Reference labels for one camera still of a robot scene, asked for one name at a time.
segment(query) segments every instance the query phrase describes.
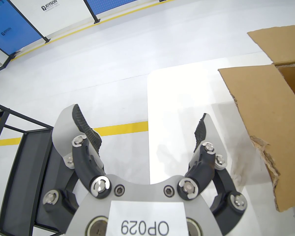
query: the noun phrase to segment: yellow floor line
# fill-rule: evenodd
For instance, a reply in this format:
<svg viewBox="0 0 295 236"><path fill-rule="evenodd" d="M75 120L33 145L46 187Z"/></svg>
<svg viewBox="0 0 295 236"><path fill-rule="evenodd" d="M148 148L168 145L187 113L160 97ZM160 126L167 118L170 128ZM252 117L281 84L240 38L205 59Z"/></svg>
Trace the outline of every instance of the yellow floor line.
<svg viewBox="0 0 295 236"><path fill-rule="evenodd" d="M113 20L113 19L117 19L117 18L120 18L120 17L122 17L122 16L125 16L125 15L128 15L128 14L131 14L131 13L134 13L134 12L137 12L137 11L141 11L141 10L144 10L144 9L147 9L147 8L150 8L150 7L153 7L153 6L156 6L156 5L160 5L160 4L163 4L163 3L166 3L166 2L171 2L171 1L175 1L175 0L167 0L167 1L160 2L160 3L150 4L150 5L148 5L148 6L144 6L144 7L141 7L141 8L138 8L138 9L135 9L135 10L132 10L132 11L129 11L129 12L126 12L126 13L120 14L120 15L118 15L118 16L114 16L114 17L111 17L111 18L109 18L109 19L101 20L101 21L100 21L99 23L97 23L97 24L90 25L90 26L87 26L87 27L84 27L84 28L78 29L78 30L73 31L73 32L71 32L71 33L69 33L69 34L63 35L63 36L61 36L61 37L59 37L59 38L52 39L52 40L51 40L50 42L48 42L48 43L42 44L42 45L37 46L37 47L35 47L35 48L33 48L33 49L30 49L30 50L28 50L28 51L25 51L25 52L23 52L23 53L17 55L17 56L16 56L14 59L12 59L12 60L15 60L15 59L17 59L17 58L20 58L20 57L22 57L22 56L24 56L24 55L26 55L26 54L28 54L28 53L34 51L34 50L37 50L37 49L39 49L39 48L41 48L41 47L43 47L43 46L46 46L46 45L48 45L48 44L51 44L51 43L53 43L53 42L55 42L55 41L57 41L57 40L63 39L63 38L65 38L65 37L68 37L68 36L70 36L70 35L72 35L72 34L75 34L75 33L77 33L77 32L83 31L83 30L85 30L85 29L88 29L88 28L91 28L91 27L95 27L95 26L97 26L97 25L99 25L99 24L102 24L102 23L104 23L104 22L107 22L107 21L110 21L110 20Z"/></svg>
<svg viewBox="0 0 295 236"><path fill-rule="evenodd" d="M100 136L147 132L148 122L141 121L141 122L135 122L135 123L122 124L122 125L100 127L100 128L95 128L94 130ZM21 138L1 139L0 146L19 145L20 141L21 141Z"/></svg>
<svg viewBox="0 0 295 236"><path fill-rule="evenodd" d="M148 122L142 121L142 122L136 122L136 123L108 126L108 127L96 128L94 130L98 132L100 136L146 132L148 131Z"/></svg>
<svg viewBox="0 0 295 236"><path fill-rule="evenodd" d="M1 139L0 146L19 145L20 141L21 141L21 138Z"/></svg>

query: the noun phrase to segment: torn cardboard edge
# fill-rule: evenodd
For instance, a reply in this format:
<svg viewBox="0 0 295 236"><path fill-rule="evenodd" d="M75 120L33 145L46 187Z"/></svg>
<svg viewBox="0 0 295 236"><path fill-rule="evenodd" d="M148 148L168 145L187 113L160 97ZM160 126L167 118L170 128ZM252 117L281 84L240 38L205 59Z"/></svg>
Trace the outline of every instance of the torn cardboard edge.
<svg viewBox="0 0 295 236"><path fill-rule="evenodd" d="M279 182L280 172L275 168L275 163L271 157L271 154L266 151L267 145L270 145L270 144L263 141L262 139L255 137L255 136L250 136L250 140L251 140L253 146L259 150L260 156L262 157L262 159L264 160L264 162L267 166L269 175L272 180L273 194L275 195L275 188ZM274 197L274 204L275 204L276 210L279 211L276 197Z"/></svg>

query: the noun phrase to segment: box flap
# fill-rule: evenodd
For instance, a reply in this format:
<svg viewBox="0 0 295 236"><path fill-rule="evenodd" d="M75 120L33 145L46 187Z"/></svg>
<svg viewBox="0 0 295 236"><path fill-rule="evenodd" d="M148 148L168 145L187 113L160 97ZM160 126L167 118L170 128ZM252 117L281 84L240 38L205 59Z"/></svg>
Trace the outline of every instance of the box flap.
<svg viewBox="0 0 295 236"><path fill-rule="evenodd" d="M270 170L278 211L295 206L295 95L274 65L219 69Z"/></svg>
<svg viewBox="0 0 295 236"><path fill-rule="evenodd" d="M248 35L276 65L295 63L295 25L259 29Z"/></svg>

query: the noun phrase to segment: screw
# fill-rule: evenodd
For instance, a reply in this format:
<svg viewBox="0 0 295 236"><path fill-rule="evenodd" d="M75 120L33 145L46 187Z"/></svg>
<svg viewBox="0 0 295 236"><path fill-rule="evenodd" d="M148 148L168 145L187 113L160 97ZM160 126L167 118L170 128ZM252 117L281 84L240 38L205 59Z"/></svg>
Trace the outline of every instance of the screw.
<svg viewBox="0 0 295 236"><path fill-rule="evenodd" d="M202 145L205 147L206 151L214 151L214 147L212 143L204 142Z"/></svg>
<svg viewBox="0 0 295 236"><path fill-rule="evenodd" d="M82 142L83 142L83 138L81 136L75 138L74 140L75 145L81 144Z"/></svg>
<svg viewBox="0 0 295 236"><path fill-rule="evenodd" d="M73 158L72 157L68 157L68 164L72 164L73 163Z"/></svg>
<svg viewBox="0 0 295 236"><path fill-rule="evenodd" d="M191 200L198 196L198 186L191 178L185 177L181 179L178 183L178 186L182 188L182 193L187 194L188 199ZM181 195L180 191L178 191L178 193L183 199L185 199L185 197Z"/></svg>
<svg viewBox="0 0 295 236"><path fill-rule="evenodd" d="M184 183L183 189L187 194L194 193L194 185L191 184L189 181L186 181Z"/></svg>
<svg viewBox="0 0 295 236"><path fill-rule="evenodd" d="M227 163L224 159L224 157L220 154L216 154L215 156L215 169L216 170L223 170L224 168L226 168Z"/></svg>
<svg viewBox="0 0 295 236"><path fill-rule="evenodd" d="M56 199L55 193L49 193L46 195L46 203L51 204Z"/></svg>
<svg viewBox="0 0 295 236"><path fill-rule="evenodd" d="M125 187L123 185L117 185L114 192L115 196L122 196L125 193Z"/></svg>
<svg viewBox="0 0 295 236"><path fill-rule="evenodd" d="M167 196L167 197L173 197L174 196L174 189L172 186L166 186L164 187L164 194Z"/></svg>
<svg viewBox="0 0 295 236"><path fill-rule="evenodd" d="M108 194L99 195L99 193L102 193L105 190L109 190L109 192L110 192L110 189L111 189L111 187L110 187L109 179L105 176L100 176L100 177L97 177L96 179L93 180L91 187L90 187L90 192L92 193L92 195L94 197L101 199L102 197L106 197Z"/></svg>
<svg viewBox="0 0 295 236"><path fill-rule="evenodd" d="M59 192L57 190L48 191L43 197L43 205L50 204L54 205L58 202Z"/></svg>
<svg viewBox="0 0 295 236"><path fill-rule="evenodd" d="M83 143L83 140L86 139L86 138L87 138L87 136L85 134L76 136L72 140L72 146L75 147L75 148L80 147L82 145L82 143Z"/></svg>
<svg viewBox="0 0 295 236"><path fill-rule="evenodd" d="M96 192L104 192L105 186L106 186L105 180L99 180L95 183L94 189Z"/></svg>
<svg viewBox="0 0 295 236"><path fill-rule="evenodd" d="M217 155L216 156L216 161L219 165L223 165L225 163L225 159L223 158L222 155Z"/></svg>
<svg viewBox="0 0 295 236"><path fill-rule="evenodd" d="M236 196L231 194L230 199L236 209L243 211L247 208L247 200L242 194Z"/></svg>

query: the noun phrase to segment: bolt head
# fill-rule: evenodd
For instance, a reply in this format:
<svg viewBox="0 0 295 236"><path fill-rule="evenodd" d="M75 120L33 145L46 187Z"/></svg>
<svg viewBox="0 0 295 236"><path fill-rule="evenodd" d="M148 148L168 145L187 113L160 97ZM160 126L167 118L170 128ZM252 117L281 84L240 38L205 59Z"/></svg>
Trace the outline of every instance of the bolt head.
<svg viewBox="0 0 295 236"><path fill-rule="evenodd" d="M51 204L56 198L56 194L55 193L49 193L48 195L46 195L46 203L47 204Z"/></svg>
<svg viewBox="0 0 295 236"><path fill-rule="evenodd" d="M186 181L183 186L183 190L187 193L194 193L194 185L191 184L189 181Z"/></svg>
<svg viewBox="0 0 295 236"><path fill-rule="evenodd" d="M81 136L74 140L75 145L81 144L82 142L83 142L83 138Z"/></svg>
<svg viewBox="0 0 295 236"><path fill-rule="evenodd" d="M204 142L202 145L205 147L206 151L210 151L210 152L214 151L214 147L212 143Z"/></svg>
<svg viewBox="0 0 295 236"><path fill-rule="evenodd" d="M244 211L247 208L246 198L242 194L240 195L231 194L230 200L233 206L239 211Z"/></svg>
<svg viewBox="0 0 295 236"><path fill-rule="evenodd" d="M171 186L166 186L164 188L164 193L167 197L172 197L174 195L174 189Z"/></svg>
<svg viewBox="0 0 295 236"><path fill-rule="evenodd" d="M225 159L223 158L223 156L216 156L216 162L219 165L223 165L225 163Z"/></svg>
<svg viewBox="0 0 295 236"><path fill-rule="evenodd" d="M240 195L237 195L235 197L235 201L234 203L237 205L237 206L244 206L245 205L245 202L243 201L243 199L241 198Z"/></svg>
<svg viewBox="0 0 295 236"><path fill-rule="evenodd" d="M97 192L104 192L105 186L106 186L105 181L104 180L99 180L99 181L96 182L96 184L94 186L94 189Z"/></svg>

